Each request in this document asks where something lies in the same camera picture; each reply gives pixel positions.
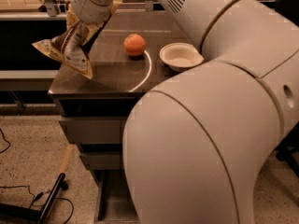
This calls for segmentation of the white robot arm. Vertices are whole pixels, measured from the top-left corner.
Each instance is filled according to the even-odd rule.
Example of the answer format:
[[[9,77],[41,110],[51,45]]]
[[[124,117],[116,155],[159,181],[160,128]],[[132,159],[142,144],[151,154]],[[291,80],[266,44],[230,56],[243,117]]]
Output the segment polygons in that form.
[[[159,2],[205,61],[126,121],[140,224],[254,224],[256,178],[298,121],[299,27],[256,0]]]

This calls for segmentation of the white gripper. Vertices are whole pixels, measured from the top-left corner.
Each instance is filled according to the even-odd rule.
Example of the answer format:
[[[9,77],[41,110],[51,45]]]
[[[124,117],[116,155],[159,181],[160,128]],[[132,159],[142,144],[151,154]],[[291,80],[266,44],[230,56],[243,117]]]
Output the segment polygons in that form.
[[[75,15],[82,21],[97,24],[104,21],[113,0],[70,0]]]

